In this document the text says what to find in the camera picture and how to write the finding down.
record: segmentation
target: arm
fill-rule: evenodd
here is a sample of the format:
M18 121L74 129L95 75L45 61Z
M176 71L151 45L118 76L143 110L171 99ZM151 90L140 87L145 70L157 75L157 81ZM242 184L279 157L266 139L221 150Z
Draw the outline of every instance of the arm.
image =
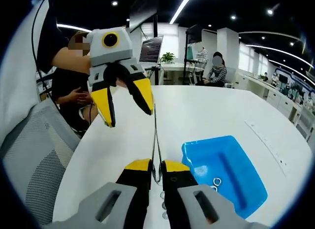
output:
M43 72L48 72L52 66L89 74L90 57L76 56L74 50L68 50L68 39L57 27L53 0L49 0L43 27L40 33L37 65Z
M217 83L218 81L223 80L223 79L225 78L225 76L226 76L226 73L227 73L227 71L226 71L226 68L224 67L224 68L221 70L221 72L220 72L220 74L218 75L218 77L215 77L215 78L213 78L212 80L210 80L210 83Z
M69 50L67 47L59 50L51 64L62 69L90 74L90 56L78 57L74 50Z
M213 74L213 67L210 69L210 72L207 75L207 79L210 80L211 76Z

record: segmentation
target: office chair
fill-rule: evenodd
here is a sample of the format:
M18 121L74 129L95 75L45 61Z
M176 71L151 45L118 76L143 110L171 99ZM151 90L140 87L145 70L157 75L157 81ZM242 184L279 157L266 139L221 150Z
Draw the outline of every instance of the office chair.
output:
M314 114L303 106L300 116L295 122L296 128L299 130L301 135L308 141L312 130L313 125L315 124L315 116Z
M55 199L79 137L48 98L34 106L0 148L8 178L38 222L52 222Z

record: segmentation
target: striped shirt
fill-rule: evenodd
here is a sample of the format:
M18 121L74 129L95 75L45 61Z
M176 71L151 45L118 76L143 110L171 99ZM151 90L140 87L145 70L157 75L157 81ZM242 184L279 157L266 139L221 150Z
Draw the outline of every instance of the striped shirt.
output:
M215 74L215 77L213 79L211 79L211 76L213 73ZM210 83L217 83L218 81L224 82L225 76L226 76L226 67L225 66L216 67L213 65L209 74L207 75L207 79L210 80Z
M203 49L202 51L198 52L196 55L197 61L203 63L200 68L204 69L206 68L207 62L208 62L208 51L206 49Z

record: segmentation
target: white table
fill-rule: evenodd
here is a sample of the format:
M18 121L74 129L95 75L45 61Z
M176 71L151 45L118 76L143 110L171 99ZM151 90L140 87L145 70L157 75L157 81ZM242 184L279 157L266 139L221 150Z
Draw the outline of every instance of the white table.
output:
M141 64L143 66L143 68L150 68L153 65L157 65L157 64L150 64L150 63L144 63ZM161 64L161 70L158 73L158 84L159 85L163 85L163 80L164 80L164 72L165 71L170 71L172 72L172 78L175 81L175 84L178 84L178 78L180 77L180 75L182 75L182 73L180 73L180 71L184 71L184 63L173 63L173 64L168 64L168 63L162 63ZM194 67L194 65L187 65L186 67L186 71L203 71L204 69L199 68L198 66ZM155 83L155 74L153 73L151 76L151 84Z
M152 89L162 157L181 162L184 142L234 136L268 192L267 200L247 220L273 225L300 192L312 162L311 150L293 124L249 91L199 86ZM113 102L116 127L106 127L98 116L88 129L64 173L53 221L75 214L81 200L106 182L115 182L128 163L151 157L154 117L146 115L123 88L114 93ZM255 123L268 136L287 163L286 175L245 121ZM158 167L157 153L155 166ZM152 182L145 229L169 228L169 222L162 218L161 191L162 186Z

